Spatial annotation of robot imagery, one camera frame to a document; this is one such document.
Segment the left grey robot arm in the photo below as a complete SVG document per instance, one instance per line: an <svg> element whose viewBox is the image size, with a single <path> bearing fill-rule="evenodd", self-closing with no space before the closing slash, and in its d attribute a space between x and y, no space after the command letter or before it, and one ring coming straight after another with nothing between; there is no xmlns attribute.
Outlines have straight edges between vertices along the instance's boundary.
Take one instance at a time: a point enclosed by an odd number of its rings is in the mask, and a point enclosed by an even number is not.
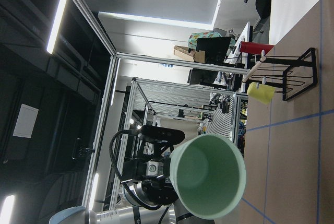
<svg viewBox="0 0 334 224"><path fill-rule="evenodd" d="M169 203L157 210L131 205L96 213L91 207L76 206L54 214L49 223L214 223L214 220L194 216L173 193Z"/></svg>

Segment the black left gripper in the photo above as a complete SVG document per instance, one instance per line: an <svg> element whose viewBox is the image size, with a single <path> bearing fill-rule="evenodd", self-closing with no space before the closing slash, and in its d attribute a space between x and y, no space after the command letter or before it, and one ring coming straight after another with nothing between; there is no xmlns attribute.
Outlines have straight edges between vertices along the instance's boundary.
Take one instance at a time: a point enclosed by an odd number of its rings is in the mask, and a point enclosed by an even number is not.
<svg viewBox="0 0 334 224"><path fill-rule="evenodd" d="M160 207L174 203L178 195L170 181L170 153L174 143L166 140L141 141L136 156L125 162L121 183L126 200L134 206Z"/></svg>

